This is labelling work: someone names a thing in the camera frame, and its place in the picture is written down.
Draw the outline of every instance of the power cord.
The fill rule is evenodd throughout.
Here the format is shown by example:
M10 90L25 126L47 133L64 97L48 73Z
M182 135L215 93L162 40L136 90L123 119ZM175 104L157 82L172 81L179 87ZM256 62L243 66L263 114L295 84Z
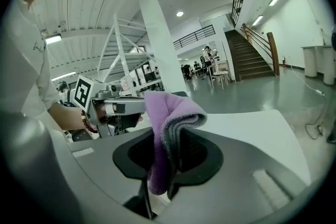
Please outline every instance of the power cord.
M310 87L308 84L306 84L306 82L305 82L303 79L301 79L301 78L295 73L295 71L294 71L294 69L293 69L293 66L290 66L290 68L292 69L292 71L293 71L293 73L295 74L295 76L296 76L299 80L301 80L301 81L303 82L304 85L306 85L310 90L313 90L314 92L316 92L316 93L319 94L320 96L324 97L324 92L321 92L321 91L319 91L319 90L316 90L316 89Z
M328 110L329 108L329 105L331 104L331 100L332 100L332 96L333 96L333 89L331 89L331 95L330 95L330 101L327 103L326 101L326 98L325 98L325 94L323 92L321 92L320 90L316 90L312 87L310 87L303 79L301 79L294 71L293 69L293 66L290 66L290 68L292 69L293 73L295 74L295 76L301 80L303 82L303 84L305 84L309 89L311 89L312 91L314 91L315 93L317 93L318 95L322 96L324 98L324 104L323 104L323 107L322 107L322 110L319 114L319 116L316 118L316 120L313 122L313 123L306 123L304 126L304 129L306 130L306 133L308 134L308 136L313 139L313 140L316 140L320 135L323 135L323 128L322 128L322 124L323 124L323 120L321 122L321 124L317 125L316 129L318 131L318 135L316 137L313 137L309 132L308 132L308 129L307 129L307 126L315 126L317 124L317 122L321 119L322 115L324 115L324 113Z

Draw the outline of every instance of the hand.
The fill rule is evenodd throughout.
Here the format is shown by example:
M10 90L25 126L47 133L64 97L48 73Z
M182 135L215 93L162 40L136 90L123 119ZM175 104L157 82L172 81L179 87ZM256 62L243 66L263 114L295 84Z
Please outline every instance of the hand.
M113 110L114 110L114 111L117 110L116 105L113 105ZM96 113L97 113L97 117L98 117L98 119L100 119L100 120L101 120L103 117L105 117L105 116L106 116L105 105L96 107ZM141 115L143 115L143 114L144 114L144 112L140 114L139 119L138 119L138 122L139 122L139 121L143 121L143 117L141 116ZM92 125L92 124L90 124L90 126L91 126L92 129L95 129L95 130L97 129L97 126L96 126L96 125Z

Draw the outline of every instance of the white table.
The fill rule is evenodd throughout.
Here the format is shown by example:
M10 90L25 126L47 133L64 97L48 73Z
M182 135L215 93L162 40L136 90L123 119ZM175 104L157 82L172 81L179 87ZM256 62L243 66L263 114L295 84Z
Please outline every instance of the white table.
M222 89L223 90L224 90L224 87L223 87L223 77L225 79L226 85L228 86L229 85L229 83L228 83L228 75L229 75L229 71L217 71L217 72L213 73L214 77L219 77L221 79L221 84L222 84Z
M151 126L147 114L135 128ZM200 130L244 141L259 148L294 172L307 185L311 184L308 165L292 129L277 110L237 114L208 114Z

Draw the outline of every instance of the staircase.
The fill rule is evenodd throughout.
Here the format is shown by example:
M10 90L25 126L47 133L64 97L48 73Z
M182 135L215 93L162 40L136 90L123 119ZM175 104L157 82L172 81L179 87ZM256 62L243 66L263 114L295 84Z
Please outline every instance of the staircase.
M236 30L231 30L225 32L225 36L233 45L241 80L274 76L274 72L268 63L266 63L259 52L240 33Z

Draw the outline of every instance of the folded cloth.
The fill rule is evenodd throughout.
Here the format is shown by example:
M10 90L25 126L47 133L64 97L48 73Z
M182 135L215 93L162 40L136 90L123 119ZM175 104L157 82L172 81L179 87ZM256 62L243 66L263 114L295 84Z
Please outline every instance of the folded cloth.
M180 131L200 127L207 120L205 111L188 97L148 91L146 111L154 131L154 163L149 173L149 190L160 195L167 191L174 171L180 167Z

